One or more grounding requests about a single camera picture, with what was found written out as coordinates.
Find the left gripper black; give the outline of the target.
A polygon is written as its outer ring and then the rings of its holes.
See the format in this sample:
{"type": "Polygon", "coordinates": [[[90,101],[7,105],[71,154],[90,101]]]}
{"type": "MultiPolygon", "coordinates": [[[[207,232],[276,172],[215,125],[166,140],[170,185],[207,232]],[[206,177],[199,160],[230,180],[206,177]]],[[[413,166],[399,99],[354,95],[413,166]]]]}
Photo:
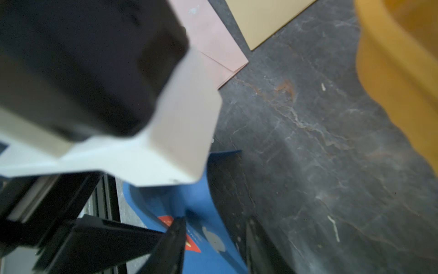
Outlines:
{"type": "Polygon", "coordinates": [[[74,142],[131,137],[188,48],[167,1],[2,1],[1,107],[74,142]]]}

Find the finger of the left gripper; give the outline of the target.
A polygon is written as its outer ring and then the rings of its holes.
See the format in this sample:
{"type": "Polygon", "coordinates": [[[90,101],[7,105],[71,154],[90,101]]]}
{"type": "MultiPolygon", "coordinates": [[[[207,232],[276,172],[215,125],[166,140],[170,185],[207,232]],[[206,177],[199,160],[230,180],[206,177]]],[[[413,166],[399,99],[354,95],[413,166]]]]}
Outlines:
{"type": "Polygon", "coordinates": [[[40,251],[41,274],[95,274],[150,253],[162,233],[82,215],[100,172],[14,178],[1,188],[1,256],[40,251]]]}

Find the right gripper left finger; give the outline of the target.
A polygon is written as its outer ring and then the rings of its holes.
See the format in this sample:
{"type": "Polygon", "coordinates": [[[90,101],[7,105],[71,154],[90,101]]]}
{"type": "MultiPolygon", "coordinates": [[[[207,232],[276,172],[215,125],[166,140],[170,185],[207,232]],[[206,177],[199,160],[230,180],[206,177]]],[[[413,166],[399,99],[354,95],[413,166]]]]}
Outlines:
{"type": "Polygon", "coordinates": [[[181,274],[187,241],[186,219],[176,218],[137,274],[181,274]]]}

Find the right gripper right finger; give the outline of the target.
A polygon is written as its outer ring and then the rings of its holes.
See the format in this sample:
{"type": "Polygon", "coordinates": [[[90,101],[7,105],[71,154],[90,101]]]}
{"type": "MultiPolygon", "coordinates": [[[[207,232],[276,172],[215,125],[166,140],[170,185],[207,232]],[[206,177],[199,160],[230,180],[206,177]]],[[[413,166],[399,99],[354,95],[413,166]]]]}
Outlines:
{"type": "Polygon", "coordinates": [[[250,274],[295,274],[254,216],[248,217],[245,225],[246,262],[250,274]]]}

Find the navy blue envelope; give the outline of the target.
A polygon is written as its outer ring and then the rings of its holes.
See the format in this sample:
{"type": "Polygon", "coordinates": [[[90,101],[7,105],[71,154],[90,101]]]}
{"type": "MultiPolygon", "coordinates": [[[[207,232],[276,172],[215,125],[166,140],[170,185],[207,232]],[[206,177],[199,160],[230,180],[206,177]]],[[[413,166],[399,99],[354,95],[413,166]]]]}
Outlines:
{"type": "Polygon", "coordinates": [[[186,219],[185,274],[245,274],[248,269],[216,209],[208,183],[213,163],[237,154],[210,153],[201,179],[193,184],[135,187],[124,183],[129,206],[144,225],[165,232],[175,218],[186,219]]]}

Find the yellow plastic storage box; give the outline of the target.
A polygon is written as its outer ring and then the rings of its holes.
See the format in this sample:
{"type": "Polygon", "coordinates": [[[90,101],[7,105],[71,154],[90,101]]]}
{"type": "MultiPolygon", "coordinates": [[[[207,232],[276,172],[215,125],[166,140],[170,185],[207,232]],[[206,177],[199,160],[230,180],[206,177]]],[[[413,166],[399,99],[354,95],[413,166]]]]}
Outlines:
{"type": "Polygon", "coordinates": [[[360,83],[438,168],[438,3],[355,1],[360,83]]]}

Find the pink envelope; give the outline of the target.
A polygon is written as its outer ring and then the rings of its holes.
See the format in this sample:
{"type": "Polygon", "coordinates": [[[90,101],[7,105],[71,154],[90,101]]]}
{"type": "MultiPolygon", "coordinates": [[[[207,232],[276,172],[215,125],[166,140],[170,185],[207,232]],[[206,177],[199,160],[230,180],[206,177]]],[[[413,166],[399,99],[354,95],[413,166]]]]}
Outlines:
{"type": "Polygon", "coordinates": [[[209,1],[168,1],[185,27],[190,45],[202,53],[205,67],[219,89],[241,71],[248,59],[209,1]]]}

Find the tan kraft envelope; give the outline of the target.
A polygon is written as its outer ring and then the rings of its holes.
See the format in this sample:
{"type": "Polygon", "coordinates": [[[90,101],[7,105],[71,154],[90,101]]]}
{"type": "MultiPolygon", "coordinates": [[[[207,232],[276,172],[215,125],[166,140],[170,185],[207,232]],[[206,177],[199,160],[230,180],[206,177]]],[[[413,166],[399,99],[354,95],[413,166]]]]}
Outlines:
{"type": "Polygon", "coordinates": [[[254,50],[315,0],[226,0],[245,41],[254,50]]]}

